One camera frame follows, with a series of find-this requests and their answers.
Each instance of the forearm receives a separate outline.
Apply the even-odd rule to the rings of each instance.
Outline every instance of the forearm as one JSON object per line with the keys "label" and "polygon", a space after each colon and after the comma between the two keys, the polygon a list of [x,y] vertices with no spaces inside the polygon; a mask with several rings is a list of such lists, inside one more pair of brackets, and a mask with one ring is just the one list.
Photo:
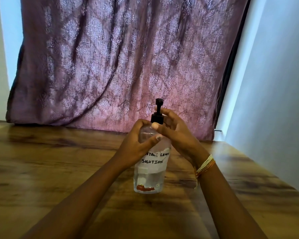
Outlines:
{"label": "forearm", "polygon": [[[197,165],[200,167],[207,157],[196,157]],[[216,164],[202,173],[198,180],[220,238],[267,238]]]}
{"label": "forearm", "polygon": [[111,159],[54,207],[23,238],[75,238],[122,169]]}

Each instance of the wooden surface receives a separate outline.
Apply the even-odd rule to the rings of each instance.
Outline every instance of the wooden surface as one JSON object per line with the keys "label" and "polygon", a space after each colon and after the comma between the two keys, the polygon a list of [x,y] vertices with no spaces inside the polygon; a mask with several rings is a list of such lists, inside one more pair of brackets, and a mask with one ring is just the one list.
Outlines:
{"label": "wooden surface", "polygon": [[[113,156],[124,135],[0,123],[0,238],[18,238]],[[204,143],[269,238],[299,238],[299,192],[223,142]],[[163,192],[109,189],[84,238],[218,238],[191,165],[175,150]]]}

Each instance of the clear plastic bottle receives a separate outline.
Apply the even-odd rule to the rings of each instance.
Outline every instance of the clear plastic bottle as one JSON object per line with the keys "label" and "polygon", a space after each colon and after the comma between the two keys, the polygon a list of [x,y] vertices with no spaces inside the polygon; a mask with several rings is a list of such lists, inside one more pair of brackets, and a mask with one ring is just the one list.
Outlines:
{"label": "clear plastic bottle", "polygon": [[[160,113],[162,104],[162,99],[156,99],[157,112],[152,115],[151,122],[163,124],[163,115]],[[156,134],[158,133],[150,125],[143,126],[140,129],[139,142],[142,143]],[[162,191],[170,151],[171,141],[163,136],[160,142],[135,165],[135,192],[154,194]]]}

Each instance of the curtain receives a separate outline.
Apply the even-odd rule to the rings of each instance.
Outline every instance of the curtain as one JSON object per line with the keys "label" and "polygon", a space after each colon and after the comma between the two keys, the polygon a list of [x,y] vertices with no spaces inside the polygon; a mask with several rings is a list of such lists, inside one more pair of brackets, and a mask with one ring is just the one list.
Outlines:
{"label": "curtain", "polygon": [[163,98],[212,140],[247,0],[21,0],[24,42],[6,119],[128,132]]}

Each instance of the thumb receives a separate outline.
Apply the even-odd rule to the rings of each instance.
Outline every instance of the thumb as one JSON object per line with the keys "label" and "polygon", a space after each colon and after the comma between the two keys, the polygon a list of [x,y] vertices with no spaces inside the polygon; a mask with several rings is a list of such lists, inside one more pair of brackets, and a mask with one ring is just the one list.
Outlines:
{"label": "thumb", "polygon": [[172,130],[166,126],[160,125],[157,122],[153,122],[152,128],[155,129],[158,133],[162,134],[163,136],[168,137],[171,140],[173,139],[173,137],[175,137],[174,130]]}
{"label": "thumb", "polygon": [[141,143],[141,149],[142,151],[148,152],[152,147],[154,147],[160,140],[162,140],[163,136],[161,134],[158,134],[156,136],[152,136],[149,139],[147,139],[145,142]]}

